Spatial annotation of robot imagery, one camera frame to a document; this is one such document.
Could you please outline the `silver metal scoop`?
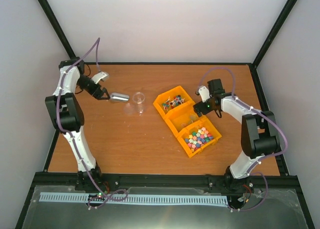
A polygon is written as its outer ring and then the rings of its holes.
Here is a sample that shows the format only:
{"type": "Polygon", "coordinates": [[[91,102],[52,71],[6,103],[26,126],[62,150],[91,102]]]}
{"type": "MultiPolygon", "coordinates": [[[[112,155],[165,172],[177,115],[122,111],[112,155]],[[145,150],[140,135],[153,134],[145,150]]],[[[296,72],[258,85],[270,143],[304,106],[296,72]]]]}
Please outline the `silver metal scoop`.
{"type": "Polygon", "coordinates": [[[130,96],[128,94],[112,92],[110,94],[109,100],[113,103],[125,103],[125,102],[128,102],[129,99],[130,99],[130,96]]]}

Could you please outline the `yellow three-compartment bin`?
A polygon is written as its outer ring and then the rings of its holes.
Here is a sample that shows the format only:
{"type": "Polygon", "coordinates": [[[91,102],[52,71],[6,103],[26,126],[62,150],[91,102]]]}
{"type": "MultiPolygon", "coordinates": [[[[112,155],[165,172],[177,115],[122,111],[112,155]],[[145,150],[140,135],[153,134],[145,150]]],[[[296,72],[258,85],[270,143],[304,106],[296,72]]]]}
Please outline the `yellow three-compartment bin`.
{"type": "Polygon", "coordinates": [[[198,116],[194,112],[193,105],[195,105],[194,100],[180,85],[159,94],[153,102],[153,106],[158,111],[169,129],[172,131],[174,137],[180,143],[189,158],[201,153],[208,146],[216,144],[222,137],[220,132],[215,128],[208,117],[205,115],[198,116]],[[185,98],[185,102],[174,109],[164,111],[162,103],[166,101],[168,97],[172,98],[176,95],[181,95],[183,98],[185,98]],[[184,142],[184,138],[187,137],[192,131],[196,131],[202,127],[207,128],[207,130],[213,135],[214,139],[205,144],[198,151],[191,152],[187,144],[184,142]]]}

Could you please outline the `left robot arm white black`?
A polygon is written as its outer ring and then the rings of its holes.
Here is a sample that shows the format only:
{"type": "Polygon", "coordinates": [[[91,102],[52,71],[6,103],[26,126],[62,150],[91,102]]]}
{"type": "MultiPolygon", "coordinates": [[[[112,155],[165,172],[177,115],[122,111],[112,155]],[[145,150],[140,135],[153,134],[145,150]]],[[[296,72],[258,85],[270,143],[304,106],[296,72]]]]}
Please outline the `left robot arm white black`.
{"type": "Polygon", "coordinates": [[[45,105],[54,128],[72,149],[77,161],[78,181],[96,191],[103,187],[104,177],[85,138],[85,117],[76,98],[76,87],[97,100],[109,100],[107,89],[99,84],[109,75],[106,72],[99,72],[92,78],[84,75],[85,62],[79,57],[61,61],[58,68],[58,85],[54,93],[45,98],[45,105]]]}

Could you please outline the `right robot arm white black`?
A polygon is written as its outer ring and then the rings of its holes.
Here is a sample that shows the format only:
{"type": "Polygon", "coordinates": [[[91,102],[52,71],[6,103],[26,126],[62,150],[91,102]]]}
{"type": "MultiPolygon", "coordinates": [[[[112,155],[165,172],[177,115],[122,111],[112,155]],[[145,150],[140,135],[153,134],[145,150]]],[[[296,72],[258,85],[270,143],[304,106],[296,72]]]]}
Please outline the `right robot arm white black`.
{"type": "Polygon", "coordinates": [[[201,101],[193,106],[199,116],[214,111],[221,118],[222,113],[229,114],[241,124],[241,153],[224,173],[224,186],[235,191],[236,186],[250,176],[262,159],[280,149],[279,131],[275,116],[271,111],[257,110],[239,99],[233,92],[226,92],[220,79],[201,85],[195,92],[201,101]]]}

